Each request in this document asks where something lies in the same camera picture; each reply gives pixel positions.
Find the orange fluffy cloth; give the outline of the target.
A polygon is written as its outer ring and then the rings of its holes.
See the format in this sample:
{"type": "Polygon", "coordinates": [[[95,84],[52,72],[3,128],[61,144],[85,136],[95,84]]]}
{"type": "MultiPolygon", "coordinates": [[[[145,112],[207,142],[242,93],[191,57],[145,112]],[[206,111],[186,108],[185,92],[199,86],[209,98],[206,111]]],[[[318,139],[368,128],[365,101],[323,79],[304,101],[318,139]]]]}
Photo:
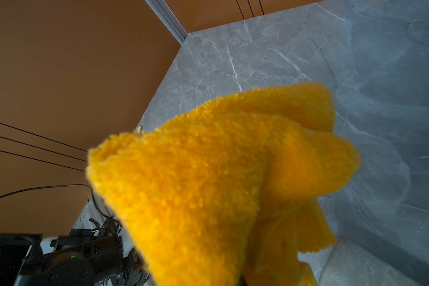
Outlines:
{"type": "Polygon", "coordinates": [[[316,82],[210,100],[88,153],[87,178],[160,286],[314,286],[299,253],[335,245],[318,198],[361,166],[316,82]]]}

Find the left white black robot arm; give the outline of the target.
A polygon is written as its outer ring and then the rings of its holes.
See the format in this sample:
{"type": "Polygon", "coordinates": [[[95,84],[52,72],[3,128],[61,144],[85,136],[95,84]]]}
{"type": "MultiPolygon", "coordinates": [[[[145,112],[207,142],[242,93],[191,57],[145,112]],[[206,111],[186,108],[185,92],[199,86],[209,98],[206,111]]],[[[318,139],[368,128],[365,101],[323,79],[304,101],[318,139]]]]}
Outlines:
{"type": "Polygon", "coordinates": [[[124,254],[112,219],[92,230],[72,229],[50,242],[41,234],[0,234],[0,286],[144,286],[151,274],[135,250],[124,254]]]}

